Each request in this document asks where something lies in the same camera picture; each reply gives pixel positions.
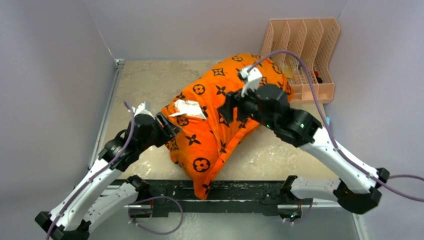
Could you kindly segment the orange patterned pillowcase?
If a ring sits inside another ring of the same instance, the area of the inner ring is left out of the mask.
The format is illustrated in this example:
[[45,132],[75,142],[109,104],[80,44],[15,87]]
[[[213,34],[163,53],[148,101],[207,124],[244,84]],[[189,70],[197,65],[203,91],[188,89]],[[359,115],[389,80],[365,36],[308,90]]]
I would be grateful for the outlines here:
[[[260,61],[258,55],[238,53],[213,65],[161,109],[171,123],[181,128],[175,139],[166,143],[170,158],[193,181],[194,194],[201,200],[208,197],[205,186],[213,183],[236,147],[260,126],[249,118],[228,123],[217,110],[227,93],[243,87],[238,72],[249,65],[256,65],[262,73],[261,86],[274,84],[293,99],[294,90],[288,78],[271,59]],[[206,120],[187,115],[170,117],[176,112],[177,100],[198,102]]]

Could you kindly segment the white pillow insert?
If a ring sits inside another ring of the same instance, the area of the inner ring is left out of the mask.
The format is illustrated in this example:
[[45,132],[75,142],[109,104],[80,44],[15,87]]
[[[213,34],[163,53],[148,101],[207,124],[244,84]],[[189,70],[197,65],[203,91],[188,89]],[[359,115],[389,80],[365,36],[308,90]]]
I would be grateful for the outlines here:
[[178,99],[174,102],[174,108],[176,109],[176,112],[169,114],[169,117],[187,115],[202,120],[207,119],[206,115],[203,113],[200,104],[197,101]]

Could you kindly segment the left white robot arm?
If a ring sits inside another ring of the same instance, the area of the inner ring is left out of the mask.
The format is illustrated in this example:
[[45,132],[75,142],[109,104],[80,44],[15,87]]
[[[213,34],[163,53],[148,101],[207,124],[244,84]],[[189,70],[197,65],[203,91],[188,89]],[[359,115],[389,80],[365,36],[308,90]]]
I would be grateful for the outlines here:
[[107,141],[98,158],[71,193],[50,211],[41,211],[35,222],[47,240],[87,240],[106,219],[124,206],[168,199],[137,175],[128,177],[113,193],[102,193],[150,147],[174,140],[181,128],[162,113],[132,113],[128,127]]

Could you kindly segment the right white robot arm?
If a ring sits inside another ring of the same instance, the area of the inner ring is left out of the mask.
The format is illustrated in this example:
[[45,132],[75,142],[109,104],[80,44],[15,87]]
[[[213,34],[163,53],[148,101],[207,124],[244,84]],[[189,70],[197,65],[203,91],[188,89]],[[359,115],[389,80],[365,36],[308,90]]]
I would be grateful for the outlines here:
[[336,174],[335,179],[327,180],[289,176],[280,191],[284,202],[328,200],[359,215],[379,205],[382,198],[379,188],[387,182],[389,171],[367,165],[332,142],[321,122],[309,112],[291,107],[287,93],[276,85],[229,92],[217,110],[227,123],[254,120],[272,130],[283,142],[315,157]]

